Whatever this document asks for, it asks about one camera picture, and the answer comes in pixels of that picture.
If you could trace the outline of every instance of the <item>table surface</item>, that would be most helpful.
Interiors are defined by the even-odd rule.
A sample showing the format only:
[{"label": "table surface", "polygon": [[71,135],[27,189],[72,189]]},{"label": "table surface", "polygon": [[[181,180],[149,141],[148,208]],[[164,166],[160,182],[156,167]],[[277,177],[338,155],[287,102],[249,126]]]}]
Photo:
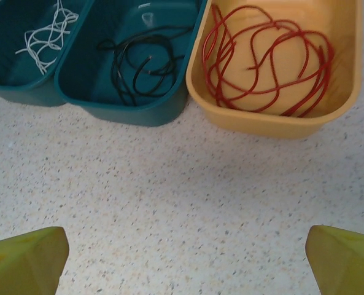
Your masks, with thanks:
[{"label": "table surface", "polygon": [[63,226],[57,295],[318,295],[314,224],[364,233],[364,79],[296,141],[219,130],[191,100],[144,128],[0,99],[0,239]]}]

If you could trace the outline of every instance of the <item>yellow object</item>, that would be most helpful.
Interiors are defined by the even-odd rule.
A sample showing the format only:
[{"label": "yellow object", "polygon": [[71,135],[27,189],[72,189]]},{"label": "yellow object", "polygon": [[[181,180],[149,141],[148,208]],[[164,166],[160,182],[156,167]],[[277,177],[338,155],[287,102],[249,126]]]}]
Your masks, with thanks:
[{"label": "yellow object", "polygon": [[306,254],[322,295],[364,295],[364,235],[313,226]]},{"label": "yellow object", "polygon": [[[275,105],[261,114],[237,111],[216,105],[215,100],[207,90],[202,63],[204,40],[214,27],[214,18],[211,12],[212,4],[217,4],[223,15],[241,5],[257,5],[269,12],[275,19],[290,19],[300,24],[304,30],[321,31],[328,36],[335,48],[330,85],[321,103],[308,117],[297,118],[277,115],[300,101],[307,94],[305,93],[306,84],[283,89]],[[234,17],[231,17],[227,24],[230,33],[234,34],[250,25],[265,21],[267,19],[257,13],[256,10],[243,10],[243,12],[238,12]],[[241,36],[236,39],[237,46],[234,57],[225,77],[237,85],[249,88],[252,83],[251,71],[245,69],[253,65],[253,59],[250,53],[250,36],[248,34],[243,36],[245,38]],[[255,49],[258,56],[261,57],[270,47],[273,41],[271,38],[273,36],[269,36],[267,39],[261,37],[258,40],[257,38]],[[186,83],[190,95],[203,108],[206,117],[211,123],[219,127],[276,138],[302,138],[313,134],[322,125],[343,115],[357,101],[362,84],[362,44],[363,0],[208,0],[188,64]],[[282,77],[288,78],[289,73],[300,71],[303,65],[301,57],[304,61],[304,53],[304,44],[298,40],[290,41],[288,44],[284,43],[276,49],[274,58],[280,80]],[[267,65],[263,65],[262,75],[265,75],[266,71],[269,70],[270,63],[267,62]],[[270,79],[262,81],[257,89],[266,89],[268,86],[274,86],[273,83],[270,74]],[[227,97],[235,94],[232,91],[232,89],[224,88]],[[265,105],[272,98],[273,94],[264,98],[248,97],[237,103],[243,109],[256,109]]]},{"label": "yellow object", "polygon": [[0,241],[0,295],[55,295],[68,253],[61,227]]}]

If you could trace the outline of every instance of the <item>red wire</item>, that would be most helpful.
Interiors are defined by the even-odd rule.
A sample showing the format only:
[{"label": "red wire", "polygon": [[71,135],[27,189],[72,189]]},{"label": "red wire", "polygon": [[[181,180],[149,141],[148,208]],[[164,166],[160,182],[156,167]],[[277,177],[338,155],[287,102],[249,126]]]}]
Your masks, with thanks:
[{"label": "red wire", "polygon": [[[240,7],[235,8],[234,10],[232,10],[225,17],[223,17],[223,15],[217,5],[213,4],[211,9],[212,9],[215,26],[213,27],[213,29],[211,29],[211,31],[207,35],[207,38],[204,41],[203,49],[202,49],[202,60],[203,60],[204,72],[206,75],[205,81],[206,81],[207,88],[209,90],[209,93],[215,98],[218,106],[224,105],[227,108],[238,109],[238,110],[243,111],[243,109],[237,107],[233,102],[236,100],[240,100],[241,98],[245,98],[248,95],[263,95],[263,94],[268,94],[268,93],[274,93],[274,98],[267,105],[251,111],[251,112],[263,112],[264,110],[270,108],[279,99],[282,89],[306,82],[313,78],[315,78],[316,81],[315,81],[311,91],[301,101],[299,101],[297,104],[295,104],[291,108],[288,108],[288,110],[283,112],[281,115],[282,116],[292,116],[304,104],[306,104],[309,100],[311,100],[313,97],[315,97],[317,95],[317,93],[321,90],[320,95],[318,96],[316,101],[313,102],[313,104],[306,111],[304,111],[302,114],[300,114],[299,117],[304,117],[319,104],[319,102],[322,100],[322,98],[325,95],[325,92],[327,91],[327,88],[328,88],[328,83],[330,80],[330,72],[331,72],[331,63],[332,63],[334,55],[335,55],[333,46],[330,44],[328,38],[324,34],[317,32],[317,31],[311,31],[311,30],[304,31],[301,29],[301,27],[296,22],[294,22],[292,20],[274,20],[273,17],[270,16],[269,13],[267,13],[266,11],[264,11],[262,8],[260,8],[258,6],[251,6],[251,5],[240,6]],[[244,28],[232,36],[228,29],[226,21],[233,14],[235,14],[236,12],[238,12],[239,10],[242,10],[242,9],[259,10],[263,15],[265,15],[268,18],[268,21]],[[215,55],[215,62],[213,63],[213,65],[209,66],[208,61],[216,47],[216,44],[217,44],[217,41],[219,38],[219,30],[220,30],[221,26],[223,26],[223,30],[224,30],[223,36],[222,36],[220,44],[219,44],[219,49]],[[287,30],[287,32],[282,34],[281,36],[279,36],[273,42],[272,46],[265,52],[262,59],[258,62],[257,54],[254,49],[254,40],[260,33],[264,32],[266,30],[273,29],[273,28],[275,28],[277,30],[280,30],[280,29]],[[253,85],[251,86],[251,88],[246,90],[246,89],[243,89],[242,87],[235,85],[231,81],[227,80],[224,77],[224,75],[225,75],[225,73],[228,69],[228,66],[231,63],[231,60],[234,55],[234,50],[235,50],[235,46],[236,46],[235,39],[237,37],[239,37],[240,35],[248,32],[248,31],[252,31],[252,30],[256,30],[252,34],[252,37],[250,39],[250,49],[251,49],[251,53],[253,56],[254,65],[250,68],[247,68],[246,70],[255,71],[255,79],[254,79],[254,82],[253,82]],[[323,52],[322,46],[317,47],[316,45],[314,45],[312,43],[312,41],[309,38],[307,38],[309,35],[316,35],[324,41],[326,48],[327,48],[327,57],[325,56],[325,54]],[[210,39],[212,37],[213,37],[213,40],[211,42],[210,48],[209,48],[209,50],[207,50],[207,47],[210,43]],[[305,51],[306,51],[304,65],[303,65],[296,81],[285,83],[285,84],[281,85],[278,81],[277,72],[276,72],[276,68],[275,68],[275,64],[274,64],[274,50],[278,45],[280,45],[283,42],[286,42],[288,40],[294,39],[294,38],[301,38],[304,42],[304,47],[305,47]],[[313,74],[309,75],[308,77],[303,77],[304,72],[306,71],[306,69],[308,67],[309,59],[311,56],[310,48],[313,50],[313,52],[315,52],[317,54],[320,66],[319,66],[319,69],[316,72],[314,72]],[[274,80],[275,86],[271,89],[266,89],[266,90],[261,90],[261,91],[255,90],[255,88],[258,84],[258,81],[259,81],[259,77],[260,77],[260,68],[262,67],[262,65],[264,64],[265,60],[268,57],[270,60],[271,72],[273,75],[273,80]],[[212,80],[212,75],[213,75],[214,71],[217,75],[216,84]],[[226,98],[223,94],[223,88],[222,88],[223,84],[226,84],[227,86],[241,92],[241,94],[237,95],[235,97]]]}]

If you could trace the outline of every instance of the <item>tangled wire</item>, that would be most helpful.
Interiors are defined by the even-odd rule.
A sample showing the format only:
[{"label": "tangled wire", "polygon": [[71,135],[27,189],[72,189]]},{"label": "tangled wire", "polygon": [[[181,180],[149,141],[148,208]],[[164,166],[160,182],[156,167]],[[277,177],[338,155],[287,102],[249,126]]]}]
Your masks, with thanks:
[{"label": "tangled wire", "polygon": [[[97,50],[113,51],[114,53],[114,60],[110,70],[110,79],[125,106],[131,105],[125,96],[130,98],[133,106],[138,106],[139,103],[137,98],[139,97],[159,98],[169,92],[176,83],[178,73],[177,61],[184,58],[184,55],[175,56],[171,41],[189,33],[192,29],[192,26],[159,26],[157,28],[134,34],[118,44],[111,39],[105,39],[97,45]],[[157,31],[163,30],[177,30],[179,32],[172,36],[165,36],[164,34],[156,33]],[[130,51],[139,45],[160,46],[165,50],[168,59],[157,69],[149,69],[146,67],[153,59],[153,56],[151,55],[149,55],[141,64],[136,65],[132,61]],[[123,65],[128,65],[135,70],[132,83],[128,83],[125,77],[126,72],[125,69],[123,69]],[[137,86],[137,80],[141,75],[157,77],[158,82],[149,90],[139,89]],[[159,92],[160,87],[163,85],[163,82],[167,77],[171,77],[171,85],[167,91]]]},{"label": "tangled wire", "polygon": [[[227,20],[236,12],[243,9],[258,10],[268,19],[268,21],[252,25],[248,28],[244,28],[232,36],[227,26]],[[262,106],[258,109],[248,110],[250,112],[263,112],[268,108],[270,108],[279,99],[282,89],[309,81],[311,79],[315,79],[315,82],[310,92],[303,99],[297,102],[297,104],[288,108],[281,115],[282,116],[294,115],[294,113],[297,112],[297,110],[299,110],[304,104],[306,104],[308,101],[314,98],[318,93],[319,95],[317,99],[313,102],[313,104],[310,107],[308,107],[307,110],[303,111],[298,117],[304,117],[320,103],[328,88],[328,83],[331,75],[331,63],[335,55],[333,46],[330,44],[328,38],[324,34],[318,31],[302,30],[300,25],[298,25],[292,20],[285,20],[285,19],[274,20],[269,13],[267,13],[265,10],[257,6],[245,5],[238,7],[232,10],[225,17],[222,16],[219,7],[215,4],[212,5],[211,10],[215,21],[215,26],[210,31],[210,33],[208,34],[207,38],[204,41],[202,59],[203,59],[203,68],[206,76],[207,88],[209,90],[209,93],[215,98],[218,106],[224,106],[230,109],[247,111],[245,109],[237,107],[234,104],[234,102],[242,98],[245,98],[249,95],[264,95],[268,93],[273,93],[274,98],[267,105]],[[219,29],[221,26],[223,26],[224,29],[223,36],[221,37],[217,53],[214,53],[215,46],[219,39]],[[273,42],[272,46],[270,46],[270,48],[265,52],[262,59],[258,60],[257,53],[254,47],[254,40],[260,33],[274,28],[277,30],[285,29],[287,30],[287,32],[280,35]],[[232,81],[226,79],[224,77],[224,74],[234,55],[235,45],[236,45],[235,39],[237,37],[240,37],[242,34],[251,32],[253,30],[255,31],[252,33],[250,39],[250,49],[254,65],[247,68],[246,70],[254,71],[255,79],[250,89],[244,89],[240,86],[235,85],[234,83],[232,83]],[[319,38],[321,38],[321,40],[324,41],[327,49],[326,54],[321,45],[316,46],[315,44],[312,43],[312,41],[309,38],[311,36],[318,36]],[[304,64],[296,81],[280,84],[276,72],[276,67],[274,64],[274,51],[276,47],[279,46],[280,44],[294,38],[300,38],[303,41],[305,50]],[[319,69],[315,71],[313,74],[310,74],[309,76],[305,77],[304,74],[306,72],[306,68],[308,67],[312,52],[315,53],[318,57]],[[209,59],[212,56],[212,54],[215,55],[215,62],[212,65],[209,65]],[[269,58],[270,60],[270,67],[273,75],[274,87],[266,90],[256,90],[260,78],[260,69],[263,63],[267,60],[267,58]],[[235,97],[225,97],[223,91],[224,85],[226,85],[227,87],[231,87],[234,90],[237,90],[241,94]]]},{"label": "tangled wire", "polygon": [[[25,32],[26,48],[15,52],[15,54],[28,52],[30,57],[36,62],[36,66],[42,75],[46,74],[47,69],[56,62],[56,58],[51,61],[42,61],[40,58],[41,52],[45,49],[60,51],[64,46],[64,35],[70,33],[67,30],[68,25],[75,23],[79,17],[78,14],[65,9],[61,0],[57,0],[54,7],[56,7],[56,11],[53,14],[52,23],[44,28]],[[38,37],[44,36],[43,32],[47,32],[47,40],[44,40],[44,37]]]}]

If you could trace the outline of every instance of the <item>white cord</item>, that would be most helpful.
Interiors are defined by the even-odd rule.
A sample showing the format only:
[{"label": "white cord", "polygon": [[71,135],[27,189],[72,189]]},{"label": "white cord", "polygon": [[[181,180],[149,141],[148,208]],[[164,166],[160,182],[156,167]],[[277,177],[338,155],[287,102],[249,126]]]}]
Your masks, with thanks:
[{"label": "white cord", "polygon": [[[69,34],[70,31],[67,30],[68,24],[75,23],[78,20],[79,15],[71,12],[68,9],[63,8],[61,0],[56,0],[56,11],[53,14],[52,24],[37,30],[25,32],[25,44],[26,48],[18,50],[15,54],[22,52],[28,52],[31,58],[36,62],[42,75],[46,74],[47,69],[56,62],[56,58],[50,62],[44,62],[40,60],[40,53],[46,49],[50,48],[52,50],[60,51],[64,46],[64,35]],[[60,14],[63,14],[63,20],[58,22]],[[41,32],[49,32],[48,40],[40,40],[36,37],[37,34]],[[42,45],[37,51],[33,49],[33,46]]]}]

